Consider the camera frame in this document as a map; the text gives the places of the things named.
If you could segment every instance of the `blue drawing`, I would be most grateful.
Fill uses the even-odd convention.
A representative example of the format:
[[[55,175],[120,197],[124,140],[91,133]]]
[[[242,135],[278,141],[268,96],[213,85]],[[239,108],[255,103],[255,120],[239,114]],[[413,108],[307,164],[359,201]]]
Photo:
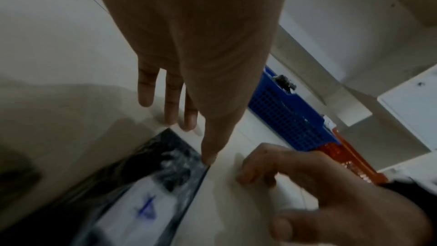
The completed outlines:
[[[156,219],[156,211],[155,207],[153,206],[153,200],[156,198],[155,196],[150,196],[149,193],[147,193],[147,197],[145,197],[144,201],[145,204],[137,210],[137,217],[141,217],[147,220],[155,220]]]

